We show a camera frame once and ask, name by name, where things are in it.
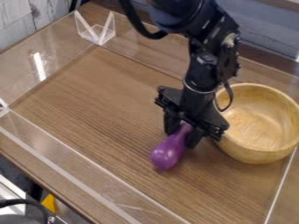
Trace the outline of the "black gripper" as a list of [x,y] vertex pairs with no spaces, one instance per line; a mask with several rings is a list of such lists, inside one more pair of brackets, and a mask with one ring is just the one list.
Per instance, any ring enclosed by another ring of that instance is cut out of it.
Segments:
[[171,135],[181,123],[192,126],[187,147],[193,148],[204,137],[221,139],[229,122],[220,114],[229,106],[220,108],[215,92],[196,93],[189,89],[160,86],[155,104],[163,108],[163,129]]

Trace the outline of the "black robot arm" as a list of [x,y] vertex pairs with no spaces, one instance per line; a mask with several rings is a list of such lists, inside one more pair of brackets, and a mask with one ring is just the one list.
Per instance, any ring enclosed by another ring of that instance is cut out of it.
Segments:
[[147,30],[131,0],[119,0],[135,30],[148,39],[181,34],[188,39],[189,65],[183,88],[160,86],[155,103],[163,108],[164,132],[171,135],[181,123],[191,126],[187,146],[204,137],[220,140],[229,123],[220,115],[227,109],[216,102],[223,86],[232,95],[229,79],[237,75],[239,24],[215,0],[149,0],[149,15],[159,31]]

